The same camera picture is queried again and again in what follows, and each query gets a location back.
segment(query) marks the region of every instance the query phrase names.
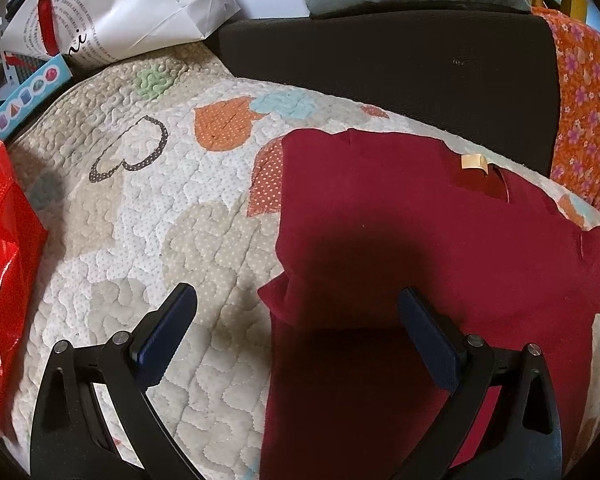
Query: green patch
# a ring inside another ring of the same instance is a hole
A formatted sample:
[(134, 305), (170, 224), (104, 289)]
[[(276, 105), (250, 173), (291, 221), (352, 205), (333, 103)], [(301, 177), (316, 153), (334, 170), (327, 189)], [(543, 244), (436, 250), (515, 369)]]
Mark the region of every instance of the green patch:
[(143, 99), (155, 99), (173, 85), (173, 77), (158, 65), (153, 65), (138, 73), (136, 77), (136, 91)]

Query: white paper bag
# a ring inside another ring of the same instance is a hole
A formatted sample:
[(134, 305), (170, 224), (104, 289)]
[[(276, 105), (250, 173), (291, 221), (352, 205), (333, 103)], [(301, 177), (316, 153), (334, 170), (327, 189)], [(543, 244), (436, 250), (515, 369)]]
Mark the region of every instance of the white paper bag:
[[(52, 0), (62, 54), (96, 68), (157, 48), (204, 40), (239, 7), (235, 0)], [(0, 50), (50, 59), (38, 23), (38, 0), (26, 0)]]

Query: brown dotted heart outline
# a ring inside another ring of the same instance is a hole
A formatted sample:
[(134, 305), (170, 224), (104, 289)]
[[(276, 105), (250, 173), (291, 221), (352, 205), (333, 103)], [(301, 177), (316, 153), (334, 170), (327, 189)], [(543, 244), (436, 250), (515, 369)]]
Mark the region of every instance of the brown dotted heart outline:
[[(161, 132), (160, 142), (158, 143), (158, 146), (156, 147), (156, 149), (153, 150), (147, 156), (147, 158), (145, 158), (144, 160), (141, 160), (137, 164), (128, 164), (126, 162), (126, 160), (123, 159), (114, 168), (111, 168), (109, 171), (106, 171), (105, 173), (100, 173), (98, 171), (98, 164), (102, 160), (102, 157), (104, 156), (104, 154), (107, 153), (107, 150), (111, 146), (113, 146), (116, 142), (118, 142), (122, 138), (123, 135), (125, 135), (131, 128), (136, 126), (140, 121), (149, 121), (151, 124), (155, 124), (156, 126), (158, 126), (160, 128), (160, 132)], [(167, 131), (167, 127), (163, 123), (161, 123), (158, 119), (154, 119), (153, 117), (149, 117), (148, 115), (145, 115), (144, 117), (139, 118), (134, 124), (129, 126), (124, 132), (122, 132), (116, 138), (116, 140), (114, 140), (109, 146), (107, 146), (103, 150), (103, 152), (100, 154), (100, 156), (96, 159), (96, 161), (91, 166), (91, 171), (89, 172), (89, 181), (93, 182), (94, 184), (96, 182), (102, 182), (106, 178), (112, 177), (113, 174), (118, 170), (118, 168), (120, 166), (122, 166), (127, 171), (139, 171), (139, 170), (146, 168), (148, 165), (153, 164), (157, 160), (157, 158), (162, 155), (162, 152), (164, 151), (164, 147), (167, 145), (168, 139), (169, 139), (169, 132)]]

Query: beige tag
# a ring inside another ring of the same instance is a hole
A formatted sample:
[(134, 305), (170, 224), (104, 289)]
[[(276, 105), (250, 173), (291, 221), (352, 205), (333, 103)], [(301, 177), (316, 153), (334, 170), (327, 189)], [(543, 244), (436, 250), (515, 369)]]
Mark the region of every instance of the beige tag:
[(489, 174), (489, 163), (487, 162), (487, 159), (484, 158), (484, 155), (481, 155), (480, 153), (463, 155), (460, 157), (460, 162), (463, 170), (466, 170), (467, 168), (480, 168), (485, 174)]

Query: orange floral fabric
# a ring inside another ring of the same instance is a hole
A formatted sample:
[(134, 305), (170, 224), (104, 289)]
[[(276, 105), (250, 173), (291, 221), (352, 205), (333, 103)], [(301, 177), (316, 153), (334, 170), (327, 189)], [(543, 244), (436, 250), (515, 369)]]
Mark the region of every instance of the orange floral fabric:
[(600, 33), (557, 10), (533, 12), (554, 35), (560, 77), (551, 179), (600, 211)]

